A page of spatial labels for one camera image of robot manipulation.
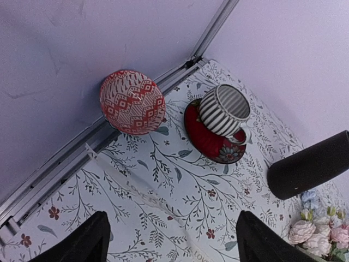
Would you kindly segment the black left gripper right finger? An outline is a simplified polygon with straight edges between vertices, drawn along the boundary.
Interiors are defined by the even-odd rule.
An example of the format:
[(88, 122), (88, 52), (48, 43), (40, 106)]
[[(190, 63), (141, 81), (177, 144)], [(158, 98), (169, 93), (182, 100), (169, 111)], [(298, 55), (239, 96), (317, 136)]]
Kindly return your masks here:
[(236, 224), (240, 261), (314, 261), (284, 241), (250, 211), (241, 211)]

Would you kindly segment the green paper flower bouquet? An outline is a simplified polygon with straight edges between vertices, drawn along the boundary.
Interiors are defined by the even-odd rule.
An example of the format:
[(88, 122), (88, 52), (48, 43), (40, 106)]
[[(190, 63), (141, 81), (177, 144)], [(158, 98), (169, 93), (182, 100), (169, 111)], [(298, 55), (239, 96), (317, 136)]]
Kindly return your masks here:
[(288, 242), (316, 261), (348, 261), (348, 213), (323, 202), (312, 189), (300, 195), (300, 219), (290, 226)]

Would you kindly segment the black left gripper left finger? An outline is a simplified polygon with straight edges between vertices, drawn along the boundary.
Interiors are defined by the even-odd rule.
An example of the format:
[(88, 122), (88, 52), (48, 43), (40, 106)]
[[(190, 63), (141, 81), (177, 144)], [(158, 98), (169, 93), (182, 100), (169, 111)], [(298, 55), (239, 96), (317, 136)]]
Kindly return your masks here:
[(107, 213), (97, 211), (64, 240), (31, 261), (106, 261), (109, 242), (110, 224)]

